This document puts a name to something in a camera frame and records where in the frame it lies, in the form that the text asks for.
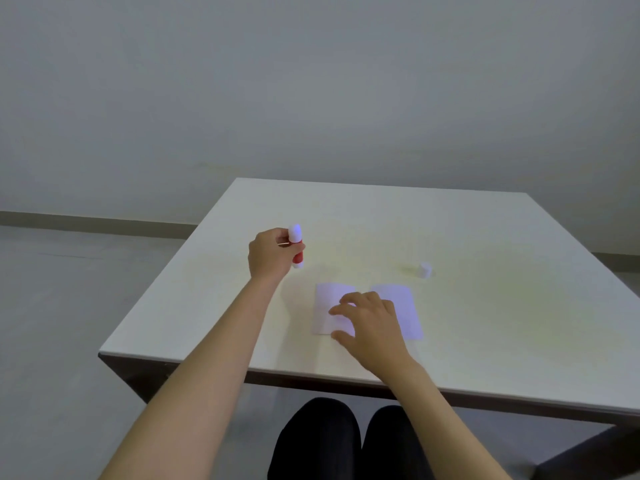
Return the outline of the person's right hand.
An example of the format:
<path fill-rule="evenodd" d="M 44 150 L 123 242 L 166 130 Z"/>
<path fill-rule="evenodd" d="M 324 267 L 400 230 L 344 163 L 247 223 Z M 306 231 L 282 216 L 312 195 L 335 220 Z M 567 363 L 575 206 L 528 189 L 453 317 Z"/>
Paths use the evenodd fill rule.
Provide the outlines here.
<path fill-rule="evenodd" d="M 338 303 L 329 313 L 343 315 L 352 322 L 356 346 L 346 349 L 347 352 L 387 386 L 424 373 L 407 350 L 391 301 L 381 299 L 374 292 L 371 306 Z"/>

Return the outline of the person's left hand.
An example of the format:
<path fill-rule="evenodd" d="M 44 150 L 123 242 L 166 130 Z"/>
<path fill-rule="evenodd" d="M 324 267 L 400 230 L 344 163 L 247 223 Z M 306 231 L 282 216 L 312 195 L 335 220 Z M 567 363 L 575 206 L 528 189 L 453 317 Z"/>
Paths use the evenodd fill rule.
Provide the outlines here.
<path fill-rule="evenodd" d="M 248 266 L 252 281 L 268 282 L 278 286 L 292 267 L 291 256 L 276 243 L 279 229 L 258 233 L 249 243 Z"/>

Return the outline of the red and white glue stick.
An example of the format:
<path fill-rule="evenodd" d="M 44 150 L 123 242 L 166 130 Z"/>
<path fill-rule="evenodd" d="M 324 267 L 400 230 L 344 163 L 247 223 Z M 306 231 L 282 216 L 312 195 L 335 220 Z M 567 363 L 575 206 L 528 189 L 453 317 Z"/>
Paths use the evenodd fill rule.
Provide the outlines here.
<path fill-rule="evenodd" d="M 299 224 L 289 227 L 287 239 L 290 246 L 295 246 L 303 242 L 302 230 Z M 295 269 L 303 267 L 303 251 L 298 252 L 292 258 L 292 266 Z"/>

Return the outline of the white paper sheet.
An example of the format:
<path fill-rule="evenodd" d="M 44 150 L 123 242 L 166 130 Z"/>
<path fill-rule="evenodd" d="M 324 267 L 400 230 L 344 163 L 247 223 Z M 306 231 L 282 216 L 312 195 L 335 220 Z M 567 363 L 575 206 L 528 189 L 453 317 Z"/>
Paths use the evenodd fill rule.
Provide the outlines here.
<path fill-rule="evenodd" d="M 343 283 L 318 283 L 316 285 L 310 332 L 314 335 L 330 335 L 336 330 L 355 336 L 352 322 L 343 315 L 331 315 L 329 310 L 339 303 L 343 295 L 356 288 Z M 383 300 L 394 304 L 397 321 L 405 340 L 423 340 L 424 333 L 415 307 L 412 291 L 398 284 L 373 285 L 371 291 Z"/>

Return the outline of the person's right forearm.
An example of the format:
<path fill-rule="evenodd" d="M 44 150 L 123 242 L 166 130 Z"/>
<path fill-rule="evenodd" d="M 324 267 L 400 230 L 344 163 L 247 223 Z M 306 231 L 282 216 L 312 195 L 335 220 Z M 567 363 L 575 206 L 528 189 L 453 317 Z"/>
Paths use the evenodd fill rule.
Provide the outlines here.
<path fill-rule="evenodd" d="M 436 480 L 512 480 L 416 361 L 376 373 L 406 412 Z"/>

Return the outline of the person's left forearm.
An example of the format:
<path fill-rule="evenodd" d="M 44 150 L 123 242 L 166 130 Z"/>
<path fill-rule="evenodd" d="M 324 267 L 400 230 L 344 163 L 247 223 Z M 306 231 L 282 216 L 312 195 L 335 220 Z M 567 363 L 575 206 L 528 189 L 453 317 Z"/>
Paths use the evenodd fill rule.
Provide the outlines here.
<path fill-rule="evenodd" d="M 208 480 L 281 281 L 250 278 L 148 403 L 98 480 Z"/>

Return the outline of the person's left leg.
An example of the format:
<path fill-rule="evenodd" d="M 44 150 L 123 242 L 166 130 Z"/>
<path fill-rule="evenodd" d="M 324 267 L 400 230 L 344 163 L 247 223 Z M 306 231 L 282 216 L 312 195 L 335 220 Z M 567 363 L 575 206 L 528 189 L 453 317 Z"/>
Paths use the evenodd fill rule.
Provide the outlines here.
<path fill-rule="evenodd" d="M 280 432 L 268 480 L 356 480 L 360 428 L 343 402 L 316 397 Z"/>

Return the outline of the person's leg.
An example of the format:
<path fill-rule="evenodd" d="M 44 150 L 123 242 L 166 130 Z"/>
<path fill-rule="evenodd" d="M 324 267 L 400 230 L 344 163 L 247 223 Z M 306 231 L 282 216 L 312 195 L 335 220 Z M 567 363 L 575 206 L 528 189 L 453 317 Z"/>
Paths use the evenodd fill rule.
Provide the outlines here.
<path fill-rule="evenodd" d="M 372 416 L 359 455 L 357 479 L 435 480 L 401 406 L 384 406 Z"/>
<path fill-rule="evenodd" d="M 360 428 L 343 402 L 316 397 L 280 432 L 268 480 L 356 480 Z"/>

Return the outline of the person's right leg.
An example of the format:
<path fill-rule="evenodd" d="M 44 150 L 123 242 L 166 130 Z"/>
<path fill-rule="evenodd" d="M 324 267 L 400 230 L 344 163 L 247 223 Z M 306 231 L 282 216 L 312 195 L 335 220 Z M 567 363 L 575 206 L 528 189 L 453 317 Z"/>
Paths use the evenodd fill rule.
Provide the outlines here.
<path fill-rule="evenodd" d="M 357 479 L 435 480 L 401 406 L 384 406 L 372 416 L 359 455 Z"/>

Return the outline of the grey skirting board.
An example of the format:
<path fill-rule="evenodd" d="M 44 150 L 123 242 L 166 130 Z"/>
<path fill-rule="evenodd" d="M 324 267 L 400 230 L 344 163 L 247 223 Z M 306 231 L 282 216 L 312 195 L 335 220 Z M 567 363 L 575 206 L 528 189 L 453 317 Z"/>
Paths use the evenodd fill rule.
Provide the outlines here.
<path fill-rule="evenodd" d="M 187 240 L 197 225 L 0 210 L 0 226 Z M 613 273 L 640 274 L 640 255 L 594 252 Z"/>

